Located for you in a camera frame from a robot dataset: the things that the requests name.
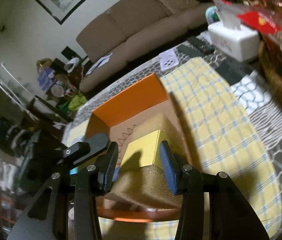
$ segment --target yellow box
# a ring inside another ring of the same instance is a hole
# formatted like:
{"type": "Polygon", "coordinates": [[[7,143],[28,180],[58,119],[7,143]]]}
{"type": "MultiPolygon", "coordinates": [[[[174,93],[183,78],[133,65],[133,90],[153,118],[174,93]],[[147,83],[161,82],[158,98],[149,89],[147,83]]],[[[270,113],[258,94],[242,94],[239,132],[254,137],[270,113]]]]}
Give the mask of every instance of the yellow box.
{"type": "Polygon", "coordinates": [[[183,150],[179,145],[171,140],[165,132],[157,130],[129,143],[119,172],[122,173],[123,171],[153,164],[163,169],[159,152],[159,146],[162,141],[169,143],[174,154],[184,156],[183,150]]]}

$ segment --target blue gripper pad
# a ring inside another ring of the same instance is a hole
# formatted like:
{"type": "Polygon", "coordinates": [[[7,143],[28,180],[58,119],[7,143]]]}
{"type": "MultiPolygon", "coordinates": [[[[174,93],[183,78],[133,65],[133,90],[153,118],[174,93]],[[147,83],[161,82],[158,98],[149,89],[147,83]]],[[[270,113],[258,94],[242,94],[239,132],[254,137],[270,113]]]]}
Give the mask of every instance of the blue gripper pad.
{"type": "Polygon", "coordinates": [[[178,194],[177,176],[181,172],[180,168],[171,152],[167,141],[162,141],[159,146],[161,163],[168,188],[173,195],[178,194]]]}

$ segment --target red package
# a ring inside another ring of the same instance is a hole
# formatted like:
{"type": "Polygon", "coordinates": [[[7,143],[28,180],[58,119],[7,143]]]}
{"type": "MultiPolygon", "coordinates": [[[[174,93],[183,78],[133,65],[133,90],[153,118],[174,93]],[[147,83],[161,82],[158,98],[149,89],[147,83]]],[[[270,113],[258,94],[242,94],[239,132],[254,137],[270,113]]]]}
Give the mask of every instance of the red package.
{"type": "Polygon", "coordinates": [[[281,30],[280,26],[260,12],[249,11],[237,15],[242,22],[262,34],[274,34],[281,30]]]}

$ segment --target gray patterned tablecloth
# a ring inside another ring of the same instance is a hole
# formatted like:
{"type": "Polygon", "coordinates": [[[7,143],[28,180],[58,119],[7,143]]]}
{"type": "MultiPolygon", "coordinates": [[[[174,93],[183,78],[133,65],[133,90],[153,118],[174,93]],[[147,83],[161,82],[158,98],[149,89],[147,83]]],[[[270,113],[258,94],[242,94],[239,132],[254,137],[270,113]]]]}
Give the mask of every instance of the gray patterned tablecloth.
{"type": "MultiPolygon", "coordinates": [[[[183,44],[193,48],[187,41],[183,44]]],[[[190,60],[188,55],[179,52],[176,47],[174,51],[180,65],[190,60]]],[[[204,60],[229,83],[233,93],[249,114],[250,120],[263,141],[275,168],[282,201],[282,109],[275,102],[270,87],[251,65],[238,63],[227,57],[218,49],[216,49],[213,54],[204,57],[204,60]]],[[[78,110],[74,121],[66,128],[64,139],[67,138],[72,128],[89,119],[93,109],[118,94],[123,89],[151,73],[156,73],[161,77],[173,71],[173,69],[174,68],[161,71],[158,57],[137,67],[82,106],[78,110]]],[[[275,239],[281,231],[282,222],[278,233],[273,239],[275,239]]]]}

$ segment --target yellow checkered cloth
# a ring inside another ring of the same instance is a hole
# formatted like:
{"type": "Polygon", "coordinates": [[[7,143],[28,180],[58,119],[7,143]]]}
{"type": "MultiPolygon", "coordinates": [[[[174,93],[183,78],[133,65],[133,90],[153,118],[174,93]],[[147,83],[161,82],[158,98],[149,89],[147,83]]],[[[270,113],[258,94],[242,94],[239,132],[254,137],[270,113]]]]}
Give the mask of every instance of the yellow checkered cloth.
{"type": "MultiPolygon", "coordinates": [[[[193,140],[196,149],[188,144],[201,170],[227,172],[272,237],[281,223],[279,185],[267,152],[228,83],[202,58],[188,61],[161,82],[178,103],[182,128],[193,140]]],[[[177,220],[147,224],[99,221],[102,234],[109,239],[174,239],[178,224],[177,220]]],[[[208,230],[204,229],[204,239],[208,230]]]]}

